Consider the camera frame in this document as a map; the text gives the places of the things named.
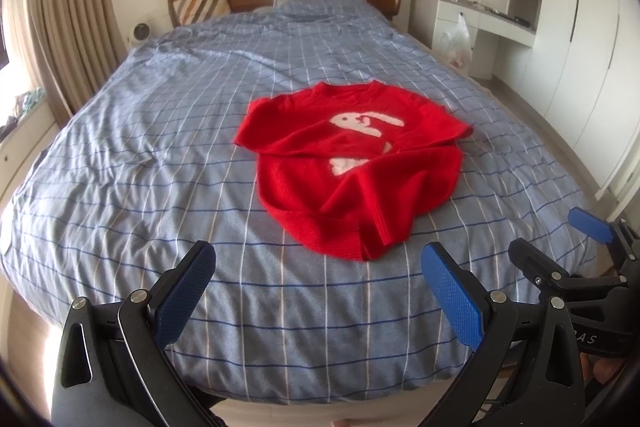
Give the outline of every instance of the checkered bedding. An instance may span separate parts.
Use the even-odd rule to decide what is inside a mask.
[[[475,132],[450,201],[380,260],[312,253],[265,213],[255,155],[233,145],[250,100],[377,78],[419,92]],[[467,350],[420,274],[440,241],[488,289],[534,301],[509,263],[524,237],[570,272],[595,247],[567,225],[584,200],[540,139],[359,0],[292,1],[177,28],[132,52],[32,169],[0,255],[18,292],[62,324],[150,287],[198,239],[218,267],[167,354],[221,396],[275,403],[361,400],[455,374]]]

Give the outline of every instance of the sweater sleeve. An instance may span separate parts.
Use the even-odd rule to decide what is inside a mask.
[[[398,90],[398,96],[403,97],[406,103],[417,107],[422,116],[420,125],[413,132],[401,137],[402,143],[399,145],[405,150],[452,144],[458,138],[473,133],[471,125],[449,114],[443,106],[399,87],[394,86],[391,89]]]
[[[333,158],[375,158],[384,148],[380,138],[354,134],[327,119],[308,118],[294,95],[261,98],[250,103],[234,143],[260,154]]]

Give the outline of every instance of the beige curtain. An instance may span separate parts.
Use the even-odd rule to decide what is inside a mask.
[[[126,57],[111,0],[12,0],[9,10],[20,3],[8,40],[25,43],[24,67],[45,87],[62,127]]]

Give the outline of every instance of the white wardrobe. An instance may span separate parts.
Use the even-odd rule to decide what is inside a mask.
[[[638,148],[639,60],[638,0],[542,0],[532,49],[501,42],[494,72],[577,153],[600,195]]]

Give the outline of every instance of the desk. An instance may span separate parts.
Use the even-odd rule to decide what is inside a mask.
[[[491,78],[495,52],[500,38],[519,42],[530,48],[535,31],[475,6],[467,0],[411,0],[409,35],[425,44],[434,55],[442,56],[442,36],[458,24],[462,12],[469,29],[474,58],[469,75]]]

